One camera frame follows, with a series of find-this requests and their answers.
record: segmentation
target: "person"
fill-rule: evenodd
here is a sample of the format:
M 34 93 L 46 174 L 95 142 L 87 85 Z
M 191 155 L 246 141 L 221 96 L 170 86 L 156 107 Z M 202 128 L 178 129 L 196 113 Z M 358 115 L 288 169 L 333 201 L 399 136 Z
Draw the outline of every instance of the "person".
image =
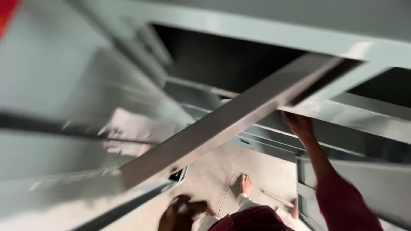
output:
M 358 190 L 339 176 L 328 161 L 315 138 L 311 119 L 289 112 L 284 112 L 283 118 L 301 141 L 311 159 L 318 181 L 316 198 L 328 230 L 382 231 L 381 224 L 369 210 Z M 185 198 L 185 202 L 180 201 L 179 204 L 185 203 L 184 211 L 188 213 L 175 212 L 172 218 L 169 218 L 172 220 L 168 222 L 169 225 L 160 221 L 159 231 L 191 230 L 193 218 L 203 212 L 206 216 L 200 221 L 199 231 L 293 231 L 282 222 L 272 208 L 259 205 L 249 198 L 251 188 L 251 178 L 244 175 L 241 182 L 241 193 L 237 198 L 240 209 L 224 218 L 217 217 L 206 201 L 201 201 L 201 206 L 196 207 L 191 203 L 199 202 L 189 202 L 190 198 Z M 172 210 L 182 211 L 177 207 Z

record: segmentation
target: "maroon sleeve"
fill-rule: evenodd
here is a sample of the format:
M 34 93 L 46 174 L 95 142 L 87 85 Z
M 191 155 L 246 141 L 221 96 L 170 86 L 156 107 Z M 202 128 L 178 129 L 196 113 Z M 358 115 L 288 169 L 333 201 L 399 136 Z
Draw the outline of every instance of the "maroon sleeve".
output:
M 337 172 L 319 179 L 316 196 L 329 231 L 383 231 L 359 191 Z

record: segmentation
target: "maroon shirt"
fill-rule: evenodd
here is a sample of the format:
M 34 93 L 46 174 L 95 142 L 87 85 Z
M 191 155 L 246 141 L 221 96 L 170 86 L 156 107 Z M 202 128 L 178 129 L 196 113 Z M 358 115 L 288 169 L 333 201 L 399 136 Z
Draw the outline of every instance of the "maroon shirt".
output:
M 329 231 L 383 231 L 363 197 L 333 171 L 317 186 L 317 201 Z M 208 231 L 293 231 L 268 206 L 257 206 L 227 215 Z

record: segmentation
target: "red object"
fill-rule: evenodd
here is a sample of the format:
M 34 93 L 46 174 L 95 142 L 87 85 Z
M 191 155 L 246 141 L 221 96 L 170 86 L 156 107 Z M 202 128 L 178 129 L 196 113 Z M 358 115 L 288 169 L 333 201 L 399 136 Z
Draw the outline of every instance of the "red object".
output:
M 5 34 L 7 25 L 19 3 L 20 0 L 0 0 L 0 39 Z
M 329 231 L 383 231 L 363 197 L 335 171 L 319 180 L 317 201 Z M 208 231 L 293 231 L 267 206 L 248 208 L 217 221 Z

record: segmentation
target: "hand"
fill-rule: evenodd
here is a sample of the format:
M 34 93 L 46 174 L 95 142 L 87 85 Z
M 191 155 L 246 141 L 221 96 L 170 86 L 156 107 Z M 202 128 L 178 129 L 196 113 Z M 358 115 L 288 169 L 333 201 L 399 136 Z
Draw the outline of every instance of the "hand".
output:
M 282 117 L 294 135 L 298 136 L 299 139 L 314 137 L 310 117 L 297 115 L 287 111 L 282 112 Z
M 206 201 L 190 200 L 188 195 L 176 196 L 161 216 L 158 231 L 190 231 L 193 219 L 209 210 Z

